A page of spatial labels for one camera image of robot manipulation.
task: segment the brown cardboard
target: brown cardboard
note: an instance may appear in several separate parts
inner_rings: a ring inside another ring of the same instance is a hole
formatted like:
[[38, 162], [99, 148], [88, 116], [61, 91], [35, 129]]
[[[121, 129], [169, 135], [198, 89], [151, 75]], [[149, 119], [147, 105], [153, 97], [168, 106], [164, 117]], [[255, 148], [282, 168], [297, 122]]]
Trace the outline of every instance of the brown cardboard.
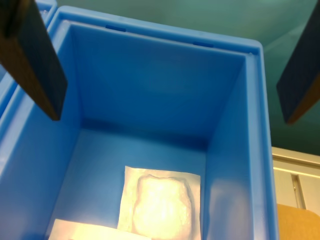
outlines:
[[280, 240], [320, 240], [320, 216], [281, 204], [277, 208]]

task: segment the plastic container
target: plastic container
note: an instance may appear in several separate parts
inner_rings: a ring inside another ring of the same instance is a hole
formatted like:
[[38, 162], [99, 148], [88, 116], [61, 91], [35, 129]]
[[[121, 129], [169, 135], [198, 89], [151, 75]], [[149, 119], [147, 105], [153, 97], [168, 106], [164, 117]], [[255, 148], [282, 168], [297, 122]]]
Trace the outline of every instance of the plastic container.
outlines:
[[0, 239], [116, 228], [125, 166], [201, 176], [202, 239], [278, 239], [261, 44], [74, 7], [49, 35], [61, 121], [18, 86], [0, 120]]
[[[57, 2], [55, 0], [36, 0], [40, 14], [46, 27], [49, 26], [55, 12]], [[6, 69], [0, 64], [0, 117], [3, 114], [12, 94], [17, 87], [16, 82]]]

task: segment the sealed white packet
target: sealed white packet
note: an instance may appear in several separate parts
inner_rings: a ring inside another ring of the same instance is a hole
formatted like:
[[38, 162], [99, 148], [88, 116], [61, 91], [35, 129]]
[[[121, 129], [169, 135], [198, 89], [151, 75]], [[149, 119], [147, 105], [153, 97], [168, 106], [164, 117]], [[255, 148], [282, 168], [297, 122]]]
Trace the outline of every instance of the sealed white packet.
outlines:
[[125, 167], [117, 229], [153, 240], [201, 240], [199, 175]]

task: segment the blue plastic crate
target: blue plastic crate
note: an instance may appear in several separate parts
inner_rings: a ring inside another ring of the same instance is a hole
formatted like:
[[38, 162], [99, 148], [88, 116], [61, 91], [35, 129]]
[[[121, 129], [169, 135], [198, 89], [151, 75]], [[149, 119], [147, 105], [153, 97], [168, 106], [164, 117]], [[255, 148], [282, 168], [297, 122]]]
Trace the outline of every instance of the blue plastic crate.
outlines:
[[[46, 27], [49, 26], [55, 12], [57, 2], [55, 0], [37, 0], [36, 4]], [[0, 64], [0, 117], [3, 114], [12, 94], [17, 87], [11, 75]]]
[[117, 227], [125, 166], [201, 176], [202, 239], [277, 240], [261, 44], [64, 6], [61, 121], [18, 86], [0, 119], [0, 239]]

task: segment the white paper sheet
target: white paper sheet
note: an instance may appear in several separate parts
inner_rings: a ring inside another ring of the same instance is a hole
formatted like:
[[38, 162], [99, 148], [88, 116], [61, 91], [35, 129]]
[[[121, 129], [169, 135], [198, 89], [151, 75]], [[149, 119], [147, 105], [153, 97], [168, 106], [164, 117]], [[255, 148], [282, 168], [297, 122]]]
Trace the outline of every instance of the white paper sheet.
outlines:
[[56, 219], [49, 240], [151, 240], [115, 228]]

